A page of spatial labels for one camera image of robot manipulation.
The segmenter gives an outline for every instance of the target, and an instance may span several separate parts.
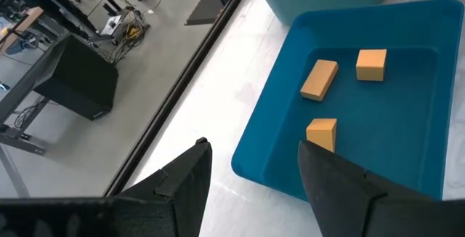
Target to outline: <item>concrete floor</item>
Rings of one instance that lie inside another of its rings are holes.
[[[159,0],[137,3],[142,12]],[[26,131],[50,143],[45,156],[7,148],[33,197],[100,196],[148,121],[162,103],[181,70],[206,35],[210,25],[184,26],[199,0],[161,0],[145,40],[117,66],[120,76],[114,108],[107,116],[88,121],[60,105],[49,104]],[[102,0],[83,0],[77,6],[99,28],[108,18]],[[33,63],[40,51],[15,56]],[[29,65],[0,57],[0,78],[14,84]],[[35,100],[34,93],[19,107]],[[0,169],[0,197],[15,197]]]

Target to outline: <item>black floor mat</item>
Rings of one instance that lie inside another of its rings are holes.
[[[220,0],[200,0],[185,25],[214,23],[221,8],[223,4]]]

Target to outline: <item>blue plastic tray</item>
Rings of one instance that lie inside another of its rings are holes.
[[[307,200],[299,140],[313,118],[337,118],[336,154],[440,199],[463,9],[432,0],[297,17],[234,153],[234,172]],[[383,82],[357,81],[358,50],[371,48],[388,49]],[[299,93],[317,59],[339,64],[321,103]]]

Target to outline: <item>white table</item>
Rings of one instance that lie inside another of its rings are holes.
[[[129,182],[143,180],[199,137],[206,137],[213,147],[213,168],[201,236],[321,235],[308,203],[240,178],[230,166],[287,31],[265,0],[243,0]],[[463,47],[450,120],[444,198],[465,196]]]

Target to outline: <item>orange foam block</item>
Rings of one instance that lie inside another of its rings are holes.
[[[360,50],[356,66],[357,79],[360,81],[383,81],[386,54],[386,49]]]
[[[339,67],[337,62],[318,60],[300,89],[302,97],[321,102],[328,91]]]
[[[336,123],[334,118],[316,118],[307,127],[307,140],[334,153],[336,149]]]

